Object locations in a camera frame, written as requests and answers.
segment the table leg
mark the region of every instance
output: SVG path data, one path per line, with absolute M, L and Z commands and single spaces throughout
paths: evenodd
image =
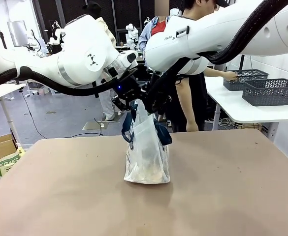
M 2 109 L 3 109 L 3 111 L 4 111 L 4 113 L 5 113 L 5 116 L 6 116 L 6 119 L 7 119 L 7 123 L 9 124 L 9 126 L 10 126 L 10 128 L 11 128 L 11 130 L 12 130 L 12 133 L 13 133 L 14 136 L 15 136 L 15 139 L 17 140 L 17 142 L 19 142 L 19 143 L 21 144 L 21 140 L 20 140 L 19 135 L 18 135 L 18 133 L 17 133 L 16 127 L 15 127 L 15 125 L 14 125 L 14 122 L 13 122 L 13 120 L 10 118 L 10 115 L 9 115 L 8 110 L 7 110 L 7 108 L 6 108 L 6 105 L 5 105 L 5 102 L 4 102 L 4 97 L 1 97 L 1 98 L 0 98 L 0 104 L 1 104 L 1 107 L 2 107 Z
M 269 140 L 271 140 L 272 142 L 274 142 L 274 140 L 275 140 L 278 125 L 279 125 L 279 122 L 273 122 L 273 123 L 271 123 L 271 125 L 268 129 L 267 138 Z
M 221 116 L 221 107 L 220 105 L 217 104 L 214 116 L 213 130 L 218 130 L 218 123 L 220 116 Z

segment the white wall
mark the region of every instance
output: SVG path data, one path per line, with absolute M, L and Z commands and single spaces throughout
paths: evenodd
M 238 70 L 241 56 L 235 58 L 228 69 Z M 288 54 L 273 57 L 252 56 L 253 69 L 259 69 L 269 73 L 269 78 L 288 79 Z M 246 56 L 243 69 L 251 69 L 250 57 Z M 288 156 L 288 122 L 280 122 L 275 139 L 275 145 Z
M 27 30 L 33 30 L 41 38 L 31 0 L 0 0 L 0 31 L 3 32 L 8 49 L 14 49 L 7 26 L 8 21 L 25 21 Z

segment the plastic bag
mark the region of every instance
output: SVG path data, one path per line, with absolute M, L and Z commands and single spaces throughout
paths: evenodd
M 128 113 L 122 135 L 128 142 L 124 180 L 142 184 L 170 182 L 169 149 L 172 143 L 167 128 L 148 115 L 141 100 Z

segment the plastic basket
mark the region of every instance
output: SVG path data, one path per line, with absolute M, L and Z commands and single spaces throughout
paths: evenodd
M 267 79 L 268 74 L 260 70 L 230 70 L 238 74 L 238 80 L 227 81 L 224 79 L 224 86 L 229 91 L 241 91 L 244 89 L 244 81 Z
M 242 98 L 253 106 L 288 105 L 288 80 L 247 80 Z

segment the person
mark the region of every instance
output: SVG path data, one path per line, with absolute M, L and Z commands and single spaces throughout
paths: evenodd
M 154 34 L 158 32 L 163 32 L 169 19 L 169 16 L 155 16 L 143 29 L 138 40 L 139 49 L 143 53 L 143 59 L 145 59 L 145 48 L 148 40 Z
M 214 12 L 217 0 L 185 0 L 182 17 L 198 20 Z M 207 90 L 205 77 L 222 76 L 234 80 L 234 72 L 206 68 L 198 75 L 182 75 L 181 82 L 170 89 L 172 101 L 166 105 L 166 116 L 172 123 L 173 132 L 204 131 L 207 117 Z
M 106 22 L 101 17 L 101 10 L 102 10 L 101 6 L 94 1 L 89 1 L 88 5 L 83 6 L 83 10 L 85 11 L 86 14 L 92 16 L 98 22 L 99 26 L 106 32 L 108 37 L 111 39 L 112 45 L 115 47 L 116 46 L 116 39 L 115 39 L 114 35 L 112 34 L 112 32 L 109 30 Z M 97 86 L 101 85 L 102 84 L 101 80 L 106 77 L 106 75 L 104 73 L 105 72 L 103 72 L 101 77 L 98 80 L 96 80 Z M 105 114 L 105 120 L 106 121 L 110 121 L 110 120 L 113 120 L 115 118 L 115 109 L 114 109 L 114 105 L 112 103 L 113 96 L 114 96 L 114 90 L 113 89 L 104 91 L 104 92 L 99 94 L 100 103 L 101 103 L 103 112 Z

